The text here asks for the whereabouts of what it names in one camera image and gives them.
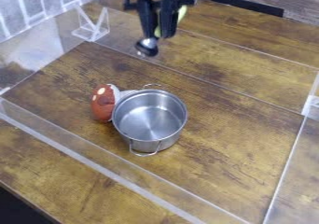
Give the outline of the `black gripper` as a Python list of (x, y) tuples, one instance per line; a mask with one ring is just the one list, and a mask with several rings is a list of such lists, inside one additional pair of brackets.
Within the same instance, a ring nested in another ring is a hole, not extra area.
[(160, 37), (170, 38), (175, 35), (179, 20), (179, 8), (191, 6), (196, 0), (123, 0), (123, 9), (136, 9), (140, 17), (140, 26), (146, 38), (155, 36), (158, 27), (159, 10), (159, 28)]

